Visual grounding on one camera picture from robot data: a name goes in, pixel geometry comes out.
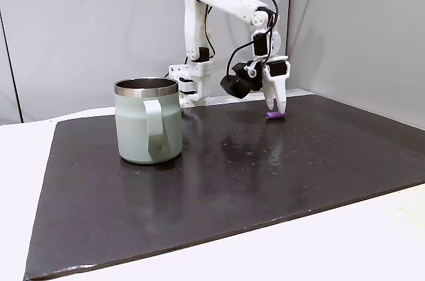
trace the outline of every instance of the mug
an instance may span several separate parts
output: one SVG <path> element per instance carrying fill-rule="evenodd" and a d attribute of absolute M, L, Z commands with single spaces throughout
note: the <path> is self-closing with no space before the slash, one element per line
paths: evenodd
<path fill-rule="evenodd" d="M 121 157 L 161 163 L 181 153 L 179 87 L 169 78 L 132 78 L 115 83 L 115 121 Z"/>

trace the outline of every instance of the dark table mat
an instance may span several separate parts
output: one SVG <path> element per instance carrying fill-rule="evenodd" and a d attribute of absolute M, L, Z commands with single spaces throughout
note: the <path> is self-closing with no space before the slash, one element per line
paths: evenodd
<path fill-rule="evenodd" d="M 286 121 L 266 112 L 264 101 L 185 109 L 182 154 L 152 166 L 120 158 L 114 116 L 58 123 L 25 279 L 137 260 L 425 180 L 422 130 L 314 95 L 288 98 Z"/>

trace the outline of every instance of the purple object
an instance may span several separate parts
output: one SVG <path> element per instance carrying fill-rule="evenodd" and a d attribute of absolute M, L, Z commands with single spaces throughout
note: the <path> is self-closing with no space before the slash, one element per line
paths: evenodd
<path fill-rule="evenodd" d="M 279 113 L 279 112 L 270 112 L 266 114 L 266 117 L 268 120 L 275 120 L 276 118 L 285 118 L 286 117 L 286 112 Z"/>

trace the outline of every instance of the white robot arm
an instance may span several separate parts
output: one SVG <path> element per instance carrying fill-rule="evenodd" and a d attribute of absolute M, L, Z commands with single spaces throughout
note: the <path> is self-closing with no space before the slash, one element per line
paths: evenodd
<path fill-rule="evenodd" d="M 269 109 L 274 107 L 275 96 L 278 110 L 283 114 L 290 64 L 287 56 L 277 55 L 281 40 L 276 13 L 258 0 L 185 0 L 187 62 L 169 67 L 170 78 L 179 81 L 182 107 L 203 106 L 211 94 L 213 66 L 210 60 L 211 44 L 205 28 L 209 6 L 234 15 L 255 28 L 251 36 L 253 60 L 235 65 L 232 69 L 236 75 L 227 73 L 221 86 L 228 94 L 238 98 L 262 88 Z"/>

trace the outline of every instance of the white wall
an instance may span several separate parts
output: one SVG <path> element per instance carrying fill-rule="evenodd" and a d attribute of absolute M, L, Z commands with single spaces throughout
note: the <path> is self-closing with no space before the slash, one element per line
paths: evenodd
<path fill-rule="evenodd" d="M 3 27 L 0 23 L 0 125 L 20 122 Z"/>
<path fill-rule="evenodd" d="M 261 0 L 272 5 L 269 0 Z M 279 2 L 286 41 L 288 0 Z M 185 59 L 183 0 L 0 0 L 25 121 L 113 106 L 113 84 L 163 76 Z M 247 27 L 212 10 L 214 95 Z M 250 49 L 234 59 L 249 60 Z"/>
<path fill-rule="evenodd" d="M 425 128 L 424 0 L 291 0 L 289 87 Z"/>

